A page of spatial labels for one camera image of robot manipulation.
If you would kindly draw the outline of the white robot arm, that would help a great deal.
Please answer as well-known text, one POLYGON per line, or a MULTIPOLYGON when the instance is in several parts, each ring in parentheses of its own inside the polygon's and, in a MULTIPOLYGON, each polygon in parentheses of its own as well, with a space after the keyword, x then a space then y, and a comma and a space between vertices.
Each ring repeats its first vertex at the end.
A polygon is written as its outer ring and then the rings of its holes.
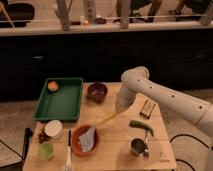
POLYGON ((123 113, 141 93, 180 114, 211 138, 212 149, 207 155, 204 171, 213 171, 213 104, 199 98, 161 86, 149 80, 144 66, 126 70, 121 75, 122 86, 116 95, 115 111, 123 113))

